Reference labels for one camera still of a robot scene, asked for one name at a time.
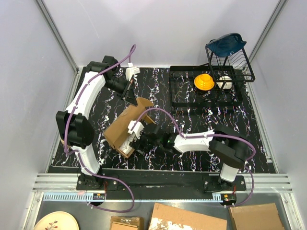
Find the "brown cardboard express box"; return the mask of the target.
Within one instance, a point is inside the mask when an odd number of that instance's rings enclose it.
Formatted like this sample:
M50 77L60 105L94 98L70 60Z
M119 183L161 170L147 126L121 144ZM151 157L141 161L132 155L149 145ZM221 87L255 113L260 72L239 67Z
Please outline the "brown cardboard express box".
M136 121L138 117L154 104L146 98L138 97L137 105L129 105L117 119L104 131L104 137L108 144L124 158L129 158L134 149L129 145L136 137L129 133L131 121Z

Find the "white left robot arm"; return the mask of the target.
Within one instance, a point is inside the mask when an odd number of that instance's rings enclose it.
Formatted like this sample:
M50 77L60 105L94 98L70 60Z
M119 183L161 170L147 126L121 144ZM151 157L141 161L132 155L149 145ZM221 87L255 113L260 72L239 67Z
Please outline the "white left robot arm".
M116 77L119 62L112 56L104 56L102 62L90 62L85 69L84 79L73 101L65 111L56 113L60 139L66 155L75 154L82 173L88 175L87 184L94 190L103 186L103 177L98 175L100 165L93 150L94 129L89 122L93 103L103 87L134 106L137 100L133 91L134 81Z

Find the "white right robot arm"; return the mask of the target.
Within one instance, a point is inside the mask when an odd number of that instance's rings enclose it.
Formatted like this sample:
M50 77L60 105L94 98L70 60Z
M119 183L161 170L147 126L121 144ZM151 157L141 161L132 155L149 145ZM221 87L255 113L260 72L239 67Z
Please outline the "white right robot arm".
M218 185L224 190L234 186L236 174L256 154L255 147L245 136L223 125L202 133L182 135L164 132L157 125L146 125L130 146L142 154L154 147L171 154L209 151L223 163Z

